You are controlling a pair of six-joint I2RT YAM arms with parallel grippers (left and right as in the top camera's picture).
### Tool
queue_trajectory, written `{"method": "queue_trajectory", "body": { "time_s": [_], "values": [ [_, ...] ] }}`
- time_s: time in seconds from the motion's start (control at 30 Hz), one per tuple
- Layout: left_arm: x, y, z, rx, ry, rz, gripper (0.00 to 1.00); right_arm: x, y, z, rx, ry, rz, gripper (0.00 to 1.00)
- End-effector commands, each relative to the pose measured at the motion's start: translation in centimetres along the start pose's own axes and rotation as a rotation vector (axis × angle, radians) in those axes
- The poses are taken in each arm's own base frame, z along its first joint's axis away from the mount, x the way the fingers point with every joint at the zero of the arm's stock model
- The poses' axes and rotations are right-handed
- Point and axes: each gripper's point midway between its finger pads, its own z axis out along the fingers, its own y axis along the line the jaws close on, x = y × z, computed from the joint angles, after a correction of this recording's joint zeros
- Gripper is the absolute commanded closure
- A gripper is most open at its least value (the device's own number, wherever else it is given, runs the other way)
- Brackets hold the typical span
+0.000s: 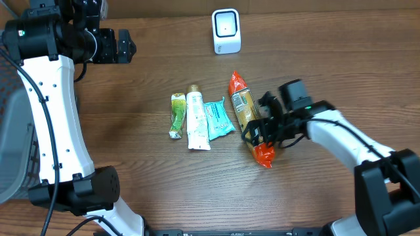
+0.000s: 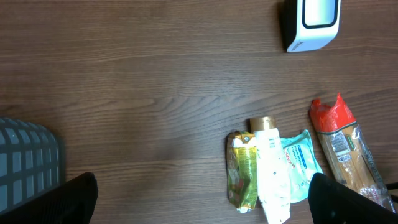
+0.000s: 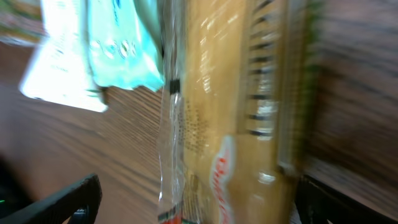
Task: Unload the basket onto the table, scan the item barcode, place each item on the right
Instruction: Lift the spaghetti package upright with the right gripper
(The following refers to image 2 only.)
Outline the green yellow sachet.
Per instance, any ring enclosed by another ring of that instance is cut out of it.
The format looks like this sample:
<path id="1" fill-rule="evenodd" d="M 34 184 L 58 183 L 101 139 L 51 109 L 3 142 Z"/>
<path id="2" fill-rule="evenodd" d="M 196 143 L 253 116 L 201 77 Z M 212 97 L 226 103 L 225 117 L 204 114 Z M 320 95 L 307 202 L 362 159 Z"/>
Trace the green yellow sachet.
<path id="1" fill-rule="evenodd" d="M 257 202 L 257 141 L 253 134 L 235 131 L 227 137 L 228 200 L 239 213 L 254 210 Z"/>

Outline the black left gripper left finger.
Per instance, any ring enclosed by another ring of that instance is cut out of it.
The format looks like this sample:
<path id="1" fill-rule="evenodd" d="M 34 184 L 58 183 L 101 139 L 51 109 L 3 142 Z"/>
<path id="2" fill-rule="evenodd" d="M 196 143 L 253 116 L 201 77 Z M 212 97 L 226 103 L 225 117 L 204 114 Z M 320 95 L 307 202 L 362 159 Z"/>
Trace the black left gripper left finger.
<path id="1" fill-rule="evenodd" d="M 94 173 L 85 172 L 1 215 L 1 224 L 89 224 L 98 198 Z"/>

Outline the white tube gold cap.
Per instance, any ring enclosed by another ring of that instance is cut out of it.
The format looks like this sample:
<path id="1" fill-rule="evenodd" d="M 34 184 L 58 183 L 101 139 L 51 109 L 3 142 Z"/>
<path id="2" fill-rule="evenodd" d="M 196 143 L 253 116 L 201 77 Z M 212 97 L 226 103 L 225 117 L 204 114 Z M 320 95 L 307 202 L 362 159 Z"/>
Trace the white tube gold cap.
<path id="1" fill-rule="evenodd" d="M 250 119 L 257 147 L 257 189 L 267 222 L 290 218 L 290 179 L 279 130 L 271 116 Z"/>

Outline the orange spaghetti pack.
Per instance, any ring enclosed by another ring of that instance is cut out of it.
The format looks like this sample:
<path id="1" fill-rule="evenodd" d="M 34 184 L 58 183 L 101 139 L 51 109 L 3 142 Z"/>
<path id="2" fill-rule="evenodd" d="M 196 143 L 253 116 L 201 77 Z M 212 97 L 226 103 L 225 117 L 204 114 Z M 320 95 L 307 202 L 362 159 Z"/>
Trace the orange spaghetti pack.
<path id="1" fill-rule="evenodd" d="M 361 128 L 341 95 L 333 106 L 313 100 L 309 115 L 336 181 L 395 212 Z"/>

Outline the teal wet wipes pack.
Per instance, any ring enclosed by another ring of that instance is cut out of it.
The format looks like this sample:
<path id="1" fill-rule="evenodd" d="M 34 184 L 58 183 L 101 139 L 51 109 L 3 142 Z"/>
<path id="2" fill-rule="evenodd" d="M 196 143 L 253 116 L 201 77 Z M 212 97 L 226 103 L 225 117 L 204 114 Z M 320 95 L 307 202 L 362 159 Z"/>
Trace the teal wet wipes pack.
<path id="1" fill-rule="evenodd" d="M 289 167 L 290 202 L 298 203 L 308 197 L 313 175 L 323 171 L 315 158 L 307 129 L 295 137 L 282 138 L 281 143 Z"/>

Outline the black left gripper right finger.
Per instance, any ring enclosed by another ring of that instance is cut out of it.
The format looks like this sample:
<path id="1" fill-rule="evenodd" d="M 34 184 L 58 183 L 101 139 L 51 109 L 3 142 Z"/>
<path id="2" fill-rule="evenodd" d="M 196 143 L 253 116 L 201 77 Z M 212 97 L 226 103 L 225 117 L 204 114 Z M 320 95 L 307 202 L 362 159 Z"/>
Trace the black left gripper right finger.
<path id="1" fill-rule="evenodd" d="M 397 224 L 397 214 L 354 190 L 316 173 L 308 203 L 314 224 Z"/>

